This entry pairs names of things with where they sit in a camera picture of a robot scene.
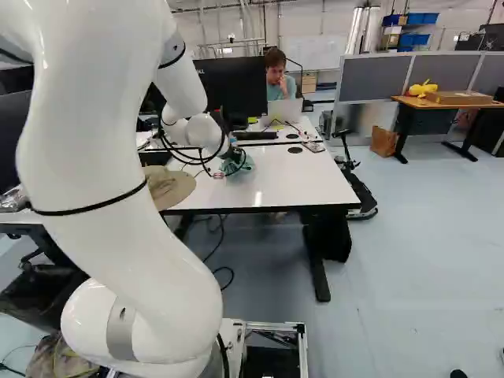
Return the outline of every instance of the black monitor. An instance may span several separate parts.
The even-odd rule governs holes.
[[[32,91],[0,95],[0,194],[20,183],[16,146],[30,107]]]
[[[0,194],[20,183],[16,146],[32,96],[33,67],[0,70]]]
[[[268,112],[264,57],[194,61],[208,98],[207,111],[260,117]]]

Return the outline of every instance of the desk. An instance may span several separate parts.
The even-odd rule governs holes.
[[[423,98],[415,98],[408,96],[392,96],[394,101],[399,102],[399,113],[396,120],[396,129],[399,133],[399,138],[397,144],[395,146],[394,156],[401,163],[407,164],[408,160],[402,155],[402,148],[404,147],[404,143],[408,135],[410,134],[413,119],[415,117],[416,111],[423,110],[456,110],[456,109],[504,109],[504,103],[493,101],[491,104],[486,105],[444,105],[438,104]],[[471,147],[473,136],[477,130],[477,124],[479,121],[480,115],[473,121],[472,127],[468,130],[467,136],[462,144],[462,147],[455,146],[450,142],[443,142],[443,145],[450,148],[451,150],[457,152],[462,157],[469,159],[470,161],[478,161],[478,159],[469,152],[469,148]]]
[[[296,127],[303,135],[306,136],[304,137],[298,137],[296,139],[289,139],[287,135],[290,134],[298,134],[298,131],[287,125],[283,124],[274,124],[267,128],[267,124],[263,124],[261,119],[256,124],[249,124],[249,127],[247,128],[248,132],[262,132],[262,131],[277,131],[278,138],[276,139],[260,139],[260,140],[239,140],[236,142],[236,146],[267,146],[267,145],[280,145],[280,144],[299,144],[301,142],[306,142],[306,141],[314,141],[314,142],[319,142],[322,143],[324,140],[321,138],[319,135],[318,131],[316,128],[312,125],[312,123],[309,121],[309,118],[307,116],[301,116],[299,119],[299,122],[296,124],[293,124],[294,127]],[[182,148],[188,148],[192,149],[195,148],[195,146],[184,146]],[[144,151],[155,151],[155,150],[165,150],[165,148],[162,146],[161,142],[159,142],[157,139],[152,139],[150,144],[146,146]]]
[[[183,167],[193,176],[199,173],[197,185],[181,203],[161,214],[191,219],[197,214],[299,212],[315,294],[320,302],[329,302],[331,292],[322,259],[340,250],[350,253],[345,216],[348,209],[358,208],[360,201],[329,152],[314,154],[303,148],[300,154],[291,154],[287,151],[290,147],[246,146],[243,149],[254,160],[255,170],[221,180],[200,172],[200,166],[183,167],[171,160],[171,170]],[[219,164],[219,159],[214,159],[209,167],[215,171]]]

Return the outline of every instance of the whiteboard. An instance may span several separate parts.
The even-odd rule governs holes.
[[[346,46],[346,35],[313,35],[282,37],[280,48],[303,69],[316,70],[339,68],[339,58],[345,54]],[[287,71],[299,70],[297,65],[287,61]]]

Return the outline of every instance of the person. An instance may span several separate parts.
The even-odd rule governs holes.
[[[282,50],[272,47],[265,55],[268,101],[287,100],[296,96],[296,82],[285,75],[287,58]]]

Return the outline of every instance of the desk surface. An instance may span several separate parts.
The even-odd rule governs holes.
[[[254,171],[221,180],[201,172],[196,177],[195,191],[163,213],[259,213],[310,206],[358,207],[358,197],[329,152],[314,154],[303,148],[300,154],[291,154],[287,151],[290,147],[244,147],[254,160]],[[209,167],[215,171],[220,163],[220,159],[214,159]],[[171,160],[168,167],[178,170],[182,164]],[[193,176],[201,170],[199,165],[184,167]]]
[[[295,144],[295,143],[300,143],[300,142],[305,142],[305,141],[315,141],[315,142],[320,142],[322,143],[324,140],[321,138],[321,136],[318,134],[316,128],[312,125],[312,123],[309,121],[309,118],[307,116],[301,116],[299,119],[299,122],[296,124],[292,124],[294,127],[296,127],[301,133],[302,136],[296,138],[296,139],[289,139],[287,135],[289,134],[298,134],[298,131],[292,127],[292,126],[287,126],[283,124],[274,124],[270,126],[269,128],[265,129],[267,124],[263,124],[261,120],[259,120],[256,124],[250,124],[247,131],[248,132],[262,132],[267,131],[267,132],[274,132],[276,131],[278,138],[276,139],[260,139],[260,140],[239,140],[236,142],[237,146],[264,146],[264,145],[271,145],[271,144]],[[161,142],[159,142],[157,139],[152,139],[150,141],[150,145],[145,147],[145,151],[150,151],[150,150],[159,150],[159,149],[164,149],[162,146]]]
[[[490,109],[490,108],[504,108],[504,103],[493,101],[491,104],[486,105],[444,105],[426,100],[424,98],[410,97],[410,96],[392,96],[392,99],[401,102],[404,105],[411,106],[415,109]]]
[[[42,217],[24,209],[17,213],[0,213],[0,224],[42,224]]]

